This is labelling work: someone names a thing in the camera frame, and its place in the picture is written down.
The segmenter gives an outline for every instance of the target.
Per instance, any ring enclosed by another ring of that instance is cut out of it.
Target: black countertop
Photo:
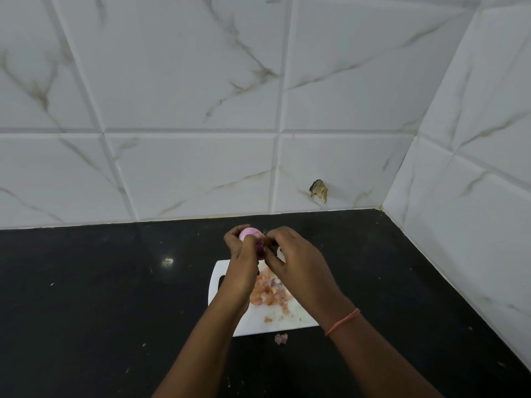
[[[222,236],[290,226],[446,397],[519,396],[531,374],[383,213],[0,231],[0,396],[149,397],[207,306]],[[164,258],[173,264],[162,266]],[[320,328],[234,338],[219,396],[361,396]]]

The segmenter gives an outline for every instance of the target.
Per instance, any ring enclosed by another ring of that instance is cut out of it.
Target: orange thread bracelet
[[[332,328],[330,328],[328,330],[328,332],[325,334],[325,336],[328,336],[330,335],[333,331],[335,331],[336,328],[342,326],[344,323],[346,323],[347,321],[350,321],[352,320],[354,317],[356,317],[358,314],[360,313],[360,309],[356,309],[354,310],[352,313],[350,313],[348,316],[346,316],[344,319],[342,320],[339,320],[338,322],[336,322]]]

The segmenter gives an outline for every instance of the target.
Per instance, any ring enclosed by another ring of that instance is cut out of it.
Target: hand
[[[266,234],[269,244],[278,244],[286,262],[265,247],[265,263],[279,277],[302,307],[327,331],[354,311],[355,306],[335,283],[323,255],[289,227]]]
[[[258,238],[252,234],[240,241],[238,235],[250,225],[239,225],[229,230],[224,236],[225,243],[230,249],[230,262],[218,293],[242,307],[242,315],[249,307],[249,296],[256,282],[258,259],[256,244]]]

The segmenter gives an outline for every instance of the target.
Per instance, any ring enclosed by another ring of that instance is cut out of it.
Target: tiled wall
[[[531,0],[483,0],[383,204],[531,368]]]
[[[381,206],[477,3],[0,0],[0,227]]]

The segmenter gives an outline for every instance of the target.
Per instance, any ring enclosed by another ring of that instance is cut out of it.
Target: onion
[[[263,260],[266,257],[266,251],[264,250],[264,234],[254,227],[247,227],[240,232],[240,240],[243,241],[245,236],[252,234],[255,237],[258,237],[258,243],[256,244],[256,257],[258,260]]]

